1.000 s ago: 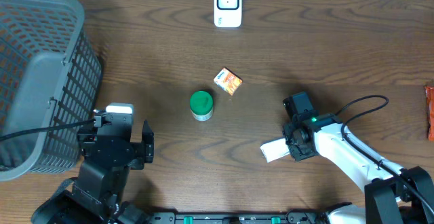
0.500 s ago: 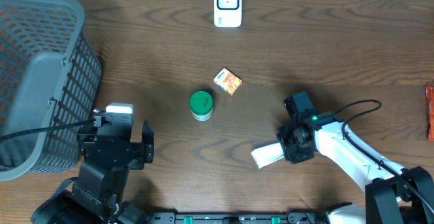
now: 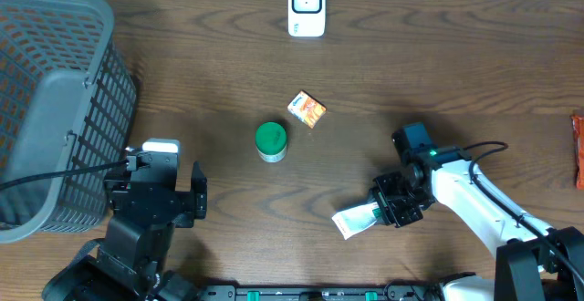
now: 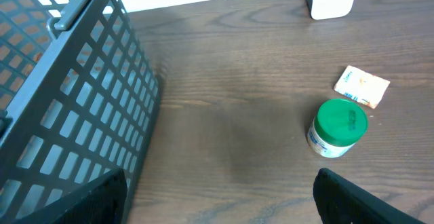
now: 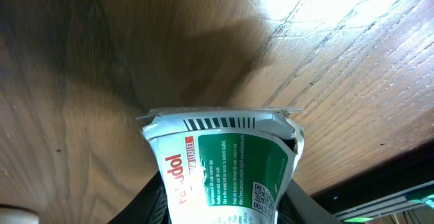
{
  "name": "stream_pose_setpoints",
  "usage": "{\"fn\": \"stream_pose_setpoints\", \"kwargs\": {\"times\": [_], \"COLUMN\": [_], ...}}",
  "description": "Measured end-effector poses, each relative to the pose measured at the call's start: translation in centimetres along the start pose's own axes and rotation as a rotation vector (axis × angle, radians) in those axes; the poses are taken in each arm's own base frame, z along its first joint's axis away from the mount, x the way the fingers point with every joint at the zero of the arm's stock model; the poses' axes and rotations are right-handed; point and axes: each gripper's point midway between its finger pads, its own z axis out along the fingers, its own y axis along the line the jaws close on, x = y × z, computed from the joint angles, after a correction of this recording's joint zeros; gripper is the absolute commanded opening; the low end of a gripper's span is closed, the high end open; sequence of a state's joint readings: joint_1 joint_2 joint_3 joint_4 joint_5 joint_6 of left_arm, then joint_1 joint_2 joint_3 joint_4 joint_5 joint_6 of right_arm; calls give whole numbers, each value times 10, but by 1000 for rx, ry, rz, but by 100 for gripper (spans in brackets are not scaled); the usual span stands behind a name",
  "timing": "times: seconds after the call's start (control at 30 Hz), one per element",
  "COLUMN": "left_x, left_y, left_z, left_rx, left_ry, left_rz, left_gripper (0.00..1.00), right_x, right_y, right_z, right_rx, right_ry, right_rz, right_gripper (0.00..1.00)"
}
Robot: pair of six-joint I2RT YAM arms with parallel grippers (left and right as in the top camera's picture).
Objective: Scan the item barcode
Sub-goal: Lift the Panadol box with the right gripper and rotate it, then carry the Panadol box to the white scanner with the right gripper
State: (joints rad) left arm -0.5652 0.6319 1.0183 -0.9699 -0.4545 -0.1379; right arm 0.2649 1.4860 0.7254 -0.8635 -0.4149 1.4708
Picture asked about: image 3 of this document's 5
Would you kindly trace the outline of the white green box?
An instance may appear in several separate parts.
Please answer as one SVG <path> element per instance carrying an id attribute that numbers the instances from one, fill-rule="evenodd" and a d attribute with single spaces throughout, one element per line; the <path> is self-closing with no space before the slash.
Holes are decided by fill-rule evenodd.
<path id="1" fill-rule="evenodd" d="M 331 220 L 345 240 L 359 234 L 378 222 L 381 210 L 376 202 L 370 202 L 335 213 Z"/>

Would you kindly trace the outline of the green lidded jar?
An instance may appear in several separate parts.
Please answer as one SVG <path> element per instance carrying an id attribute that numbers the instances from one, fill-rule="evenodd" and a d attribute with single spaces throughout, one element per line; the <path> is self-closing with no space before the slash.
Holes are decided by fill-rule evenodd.
<path id="1" fill-rule="evenodd" d="M 263 161 L 279 162 L 287 154 L 287 132 L 276 122 L 266 122 L 255 132 L 255 146 Z"/>

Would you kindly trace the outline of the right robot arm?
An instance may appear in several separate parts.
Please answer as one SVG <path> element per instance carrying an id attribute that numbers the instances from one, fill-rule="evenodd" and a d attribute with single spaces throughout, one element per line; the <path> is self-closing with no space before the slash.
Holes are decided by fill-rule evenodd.
<path id="1" fill-rule="evenodd" d="M 479 168 L 468 148 L 438 147 L 421 123 L 391 135 L 401 159 L 397 171 L 374 180 L 377 223 L 401 228 L 440 203 L 453 211 L 495 258 L 495 278 L 453 275 L 434 288 L 432 300 L 580 300 L 583 234 L 556 229 L 522 209 Z"/>

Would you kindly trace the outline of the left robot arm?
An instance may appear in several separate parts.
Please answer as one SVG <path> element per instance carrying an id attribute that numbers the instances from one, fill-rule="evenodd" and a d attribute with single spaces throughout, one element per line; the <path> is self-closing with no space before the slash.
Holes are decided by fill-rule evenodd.
<path id="1" fill-rule="evenodd" d="M 165 271 L 172 236 L 207 211 L 207 179 L 194 164 L 189 191 L 176 188 L 175 153 L 139 151 L 108 172 L 113 212 L 106 234 L 85 243 L 42 291 L 45 300 L 198 300 L 201 291 Z"/>

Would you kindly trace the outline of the small orange box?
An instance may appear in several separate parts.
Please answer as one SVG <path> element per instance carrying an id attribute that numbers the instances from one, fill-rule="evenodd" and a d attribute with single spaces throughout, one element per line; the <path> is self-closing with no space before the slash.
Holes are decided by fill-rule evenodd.
<path id="1" fill-rule="evenodd" d="M 287 105 L 287 110 L 301 122 L 314 129 L 318 121 L 325 115 L 327 108 L 301 90 Z"/>

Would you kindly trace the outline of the orange snack bar wrapper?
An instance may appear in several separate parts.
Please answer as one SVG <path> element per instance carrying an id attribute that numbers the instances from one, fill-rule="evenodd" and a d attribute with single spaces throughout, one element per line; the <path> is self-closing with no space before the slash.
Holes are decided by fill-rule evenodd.
<path id="1" fill-rule="evenodd" d="M 583 116 L 578 114 L 573 114 L 571 116 L 573 135 L 575 141 L 575 151 L 576 151 L 576 163 L 577 163 L 577 173 L 576 173 L 576 187 L 582 190 L 584 187 L 584 139 L 583 139 Z"/>

